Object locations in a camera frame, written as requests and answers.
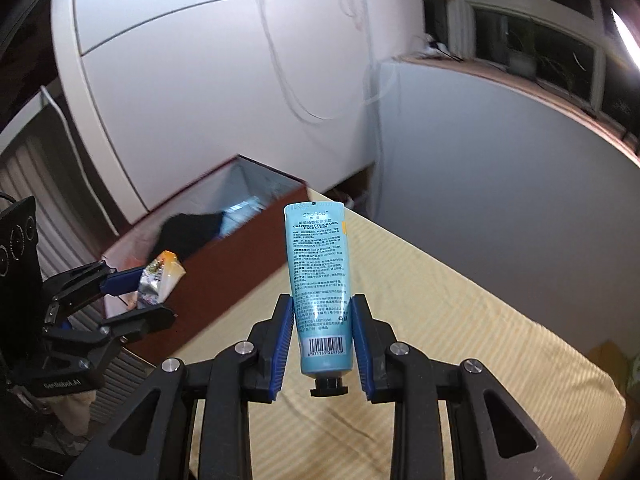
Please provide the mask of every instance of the table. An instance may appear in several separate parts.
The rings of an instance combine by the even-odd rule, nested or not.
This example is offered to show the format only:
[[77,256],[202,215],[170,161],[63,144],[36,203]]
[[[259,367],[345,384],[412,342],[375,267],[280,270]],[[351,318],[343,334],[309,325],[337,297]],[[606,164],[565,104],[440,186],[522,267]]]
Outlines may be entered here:
[[[309,190],[312,200],[326,200]],[[428,357],[458,364],[480,359],[556,446],[580,480],[596,480],[622,422],[625,402],[611,378],[549,330],[464,276],[351,211],[346,212],[351,293],[367,296],[372,314]],[[181,348],[193,363],[245,339],[290,292],[283,267]],[[366,402],[355,371],[350,393],[314,399],[300,374],[294,334],[282,391],[272,405],[250,405],[254,478],[388,479],[394,409]],[[192,470],[202,423],[196,415]],[[440,403],[447,479],[453,479],[446,408]]]

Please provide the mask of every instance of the light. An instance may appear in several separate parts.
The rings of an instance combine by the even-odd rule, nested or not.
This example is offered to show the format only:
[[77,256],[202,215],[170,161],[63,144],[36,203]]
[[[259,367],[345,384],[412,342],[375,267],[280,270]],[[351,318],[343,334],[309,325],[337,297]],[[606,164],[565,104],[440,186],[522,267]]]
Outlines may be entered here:
[[613,21],[616,22],[616,27],[618,28],[622,42],[625,44],[626,50],[636,66],[640,69],[640,46],[638,46],[638,42],[636,42],[631,31],[625,25],[625,22],[622,21],[620,16],[618,16],[613,9],[611,9],[611,13],[613,14]]

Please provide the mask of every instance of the light blue tube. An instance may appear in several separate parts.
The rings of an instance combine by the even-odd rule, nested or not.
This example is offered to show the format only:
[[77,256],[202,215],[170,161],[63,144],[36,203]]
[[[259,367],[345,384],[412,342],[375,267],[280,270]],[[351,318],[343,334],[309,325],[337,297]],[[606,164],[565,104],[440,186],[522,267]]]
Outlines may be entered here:
[[344,205],[301,202],[284,215],[300,368],[316,379],[313,396],[341,395],[341,377],[353,367]]

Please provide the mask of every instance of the black cloth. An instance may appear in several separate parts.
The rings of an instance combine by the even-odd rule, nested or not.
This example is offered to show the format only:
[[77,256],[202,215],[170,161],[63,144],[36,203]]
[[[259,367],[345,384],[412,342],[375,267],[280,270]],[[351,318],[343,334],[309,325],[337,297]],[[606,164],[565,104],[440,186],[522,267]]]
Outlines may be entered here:
[[184,262],[199,248],[204,247],[220,233],[224,213],[188,215],[180,213],[167,219],[158,236],[158,241],[148,254],[149,264],[162,251],[171,251]]

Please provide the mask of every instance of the candy wrapper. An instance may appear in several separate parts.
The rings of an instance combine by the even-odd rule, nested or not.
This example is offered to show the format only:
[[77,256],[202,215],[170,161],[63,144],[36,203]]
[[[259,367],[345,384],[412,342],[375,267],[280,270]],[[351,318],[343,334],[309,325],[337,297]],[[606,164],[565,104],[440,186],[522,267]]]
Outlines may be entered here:
[[162,251],[142,271],[138,285],[137,308],[162,303],[185,273],[174,253]]

